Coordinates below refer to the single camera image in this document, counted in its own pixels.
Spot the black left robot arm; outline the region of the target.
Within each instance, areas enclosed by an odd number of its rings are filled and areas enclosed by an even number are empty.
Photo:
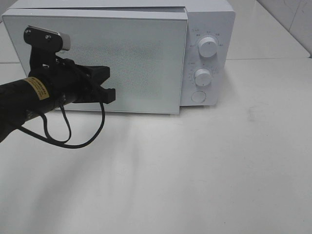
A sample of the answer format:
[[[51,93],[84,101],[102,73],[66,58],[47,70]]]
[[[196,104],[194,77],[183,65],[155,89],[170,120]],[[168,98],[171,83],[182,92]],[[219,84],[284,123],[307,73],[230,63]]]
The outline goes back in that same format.
[[[105,123],[104,105],[116,99],[114,88],[102,84],[110,77],[107,66],[81,66],[70,59],[31,70],[25,79],[0,87],[0,139],[20,130],[46,143],[67,149],[79,149],[93,142]],[[70,103],[99,103],[101,124],[85,143],[69,145],[66,140],[52,138],[48,132],[46,113],[60,108],[68,123],[64,106]]]

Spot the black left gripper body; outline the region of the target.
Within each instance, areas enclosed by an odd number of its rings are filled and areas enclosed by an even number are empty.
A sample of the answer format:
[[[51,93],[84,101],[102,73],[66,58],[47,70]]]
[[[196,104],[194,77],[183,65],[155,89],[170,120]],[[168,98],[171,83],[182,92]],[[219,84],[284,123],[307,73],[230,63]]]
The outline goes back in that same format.
[[[27,83],[36,93],[30,110],[48,113],[70,103],[96,103],[98,101],[98,67],[75,64],[70,59],[58,59],[55,67],[32,69]]]

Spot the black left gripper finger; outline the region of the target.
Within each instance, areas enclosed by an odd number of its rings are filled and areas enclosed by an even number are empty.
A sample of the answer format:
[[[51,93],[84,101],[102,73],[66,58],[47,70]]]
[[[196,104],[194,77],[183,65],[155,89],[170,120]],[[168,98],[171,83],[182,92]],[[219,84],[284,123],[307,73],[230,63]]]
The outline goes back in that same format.
[[[116,90],[114,88],[105,89],[97,86],[94,89],[94,102],[112,103],[116,100]]]
[[[85,66],[85,73],[88,77],[85,81],[87,88],[92,88],[92,84],[101,87],[110,77],[110,68],[107,66]]]

